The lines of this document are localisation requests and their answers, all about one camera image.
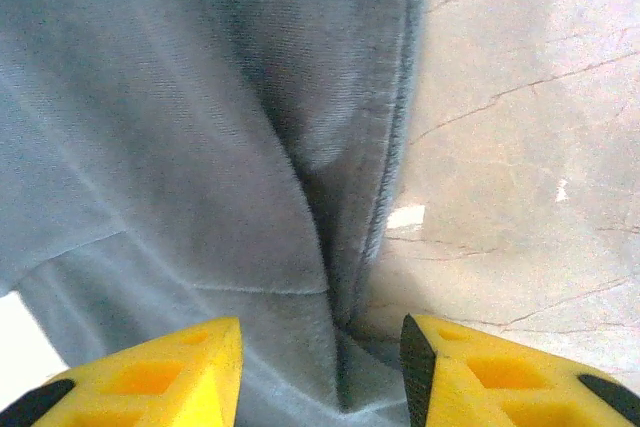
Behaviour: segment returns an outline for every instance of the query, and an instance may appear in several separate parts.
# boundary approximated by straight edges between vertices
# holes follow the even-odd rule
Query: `white patch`
[[[419,227],[424,220],[424,205],[410,205],[391,212],[387,220],[387,229]]]
[[[567,181],[564,179],[560,179],[558,182],[558,194],[556,195],[556,202],[562,202],[563,200],[567,200],[569,197],[567,196],[567,191],[564,188],[567,186]]]

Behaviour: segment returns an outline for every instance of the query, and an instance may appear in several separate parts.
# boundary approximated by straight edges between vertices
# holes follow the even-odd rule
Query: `marble floor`
[[[429,0],[367,328],[427,312],[640,392],[640,0]]]

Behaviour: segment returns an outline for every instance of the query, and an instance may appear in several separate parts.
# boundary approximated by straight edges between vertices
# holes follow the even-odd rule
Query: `gray fabric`
[[[408,425],[348,324],[421,4],[0,0],[0,294],[71,365],[239,316],[239,426]]]

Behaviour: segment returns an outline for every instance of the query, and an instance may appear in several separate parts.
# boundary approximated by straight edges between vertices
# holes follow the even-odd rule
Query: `black rubber pad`
[[[31,427],[75,387],[69,379],[31,390],[0,412],[0,427]]]
[[[609,404],[612,409],[615,409],[636,427],[640,427],[640,397],[624,385],[601,379],[595,375],[581,374],[578,379],[591,392]]]
[[[411,427],[424,427],[431,399],[436,354],[413,317],[407,315],[400,337],[400,360]]]

